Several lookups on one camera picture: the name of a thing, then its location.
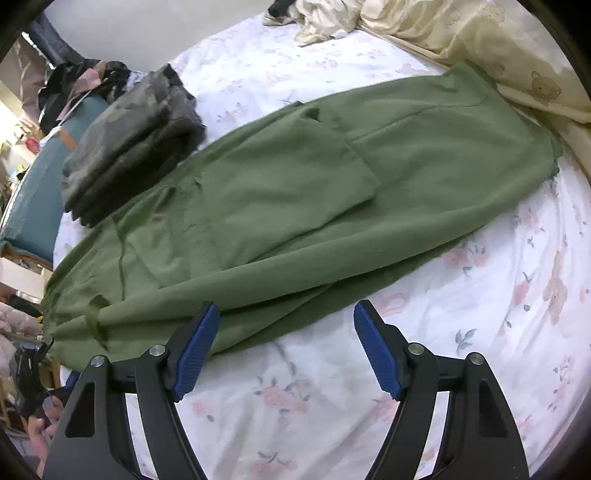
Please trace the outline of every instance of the cream colored fabric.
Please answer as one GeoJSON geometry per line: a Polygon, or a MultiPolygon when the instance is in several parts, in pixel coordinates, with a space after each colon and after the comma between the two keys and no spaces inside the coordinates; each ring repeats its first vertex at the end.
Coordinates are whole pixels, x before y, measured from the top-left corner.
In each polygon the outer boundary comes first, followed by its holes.
{"type": "Polygon", "coordinates": [[[352,31],[359,18],[363,0],[296,0],[285,17],[273,18],[268,13],[264,25],[301,24],[295,35],[300,47],[330,38],[344,37],[352,31]]]}
{"type": "Polygon", "coordinates": [[[566,56],[517,0],[366,0],[359,26],[447,66],[468,58],[506,98],[591,122],[566,56]]]}

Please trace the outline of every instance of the green fabric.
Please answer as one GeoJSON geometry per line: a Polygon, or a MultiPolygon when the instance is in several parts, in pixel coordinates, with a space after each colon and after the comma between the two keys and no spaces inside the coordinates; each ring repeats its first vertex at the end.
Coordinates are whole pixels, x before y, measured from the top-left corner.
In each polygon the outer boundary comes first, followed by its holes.
{"type": "Polygon", "coordinates": [[[43,301],[54,349],[75,369],[135,357],[203,300],[223,312],[213,352],[271,340],[440,254],[550,177],[560,153],[468,64],[287,106],[72,250],[43,301]]]}

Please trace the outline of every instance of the bed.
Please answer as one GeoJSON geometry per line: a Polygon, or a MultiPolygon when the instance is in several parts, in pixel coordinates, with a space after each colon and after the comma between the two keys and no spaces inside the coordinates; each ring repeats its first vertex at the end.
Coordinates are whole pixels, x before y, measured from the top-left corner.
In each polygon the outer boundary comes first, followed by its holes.
{"type": "MultiPolygon", "coordinates": [[[[363,31],[300,48],[297,30],[265,27],[257,16],[171,62],[197,98],[207,144],[295,100],[443,71],[363,31]]],[[[569,428],[591,383],[591,188],[570,155],[558,164],[558,175],[515,209],[369,296],[410,342],[437,355],[487,357],[530,473],[569,428]]],[[[84,234],[63,216],[54,266],[84,234]]],[[[207,363],[177,410],[210,479],[365,476],[397,404],[375,379],[352,312],[351,305],[207,363]]],[[[137,399],[127,400],[142,473],[156,478],[137,399]]],[[[446,404],[439,394],[416,478],[434,466],[446,404]]]]}

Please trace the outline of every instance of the white wall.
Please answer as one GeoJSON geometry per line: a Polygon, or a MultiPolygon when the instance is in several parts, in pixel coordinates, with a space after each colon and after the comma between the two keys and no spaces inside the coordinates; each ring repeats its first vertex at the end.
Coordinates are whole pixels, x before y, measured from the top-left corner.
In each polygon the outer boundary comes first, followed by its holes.
{"type": "Polygon", "coordinates": [[[46,15],[87,58],[155,70],[199,40],[266,10],[273,0],[55,0],[46,15]]]}

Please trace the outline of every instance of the mattress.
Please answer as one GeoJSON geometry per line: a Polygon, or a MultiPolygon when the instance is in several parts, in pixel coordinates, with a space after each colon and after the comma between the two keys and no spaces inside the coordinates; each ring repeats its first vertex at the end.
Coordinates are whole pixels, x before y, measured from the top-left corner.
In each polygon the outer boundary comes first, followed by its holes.
{"type": "MultiPolygon", "coordinates": [[[[263,27],[258,16],[171,62],[197,98],[207,143],[295,100],[441,73],[365,32],[300,48],[297,30],[263,27]]],[[[436,355],[486,356],[532,473],[591,382],[591,189],[571,156],[558,165],[558,175],[513,210],[369,296],[409,342],[436,355]]],[[[84,234],[65,214],[54,265],[84,234]]],[[[417,478],[433,469],[446,408],[447,394],[439,394],[417,478]]],[[[212,358],[177,404],[211,480],[364,478],[396,409],[359,343],[352,305],[273,342],[212,358]]],[[[156,478],[134,395],[128,411],[142,473],[156,478]]]]}

